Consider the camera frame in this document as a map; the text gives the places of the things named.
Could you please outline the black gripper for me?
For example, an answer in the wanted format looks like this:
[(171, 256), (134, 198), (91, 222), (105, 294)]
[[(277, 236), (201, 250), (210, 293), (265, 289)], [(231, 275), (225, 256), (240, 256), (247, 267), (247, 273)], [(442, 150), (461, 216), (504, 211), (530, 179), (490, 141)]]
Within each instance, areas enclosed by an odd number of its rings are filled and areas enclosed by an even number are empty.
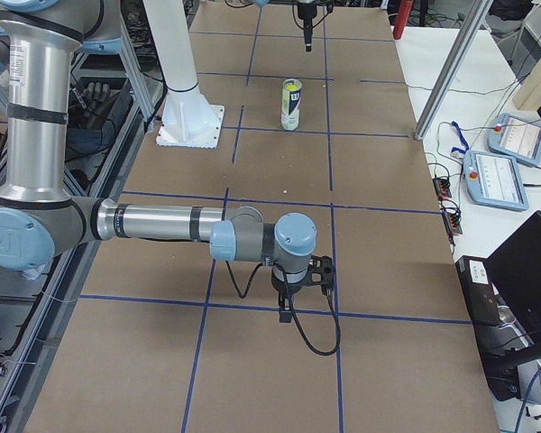
[(271, 285), (279, 293), (279, 322), (291, 323), (293, 319), (290, 296), (293, 297), (306, 287), (321, 288), (322, 294), (328, 298), (333, 297), (335, 289), (335, 266), (331, 257), (327, 255), (312, 255), (308, 266), (299, 273), (286, 273), (287, 280), (284, 281), (284, 274), (281, 268), (276, 265), (272, 267)]
[[(323, 17), (315, 22), (318, 9), (325, 8)], [(317, 27), (334, 11), (334, 2), (328, 0), (297, 0), (295, 2), (295, 24), (303, 30), (305, 50), (312, 51), (313, 28)]]

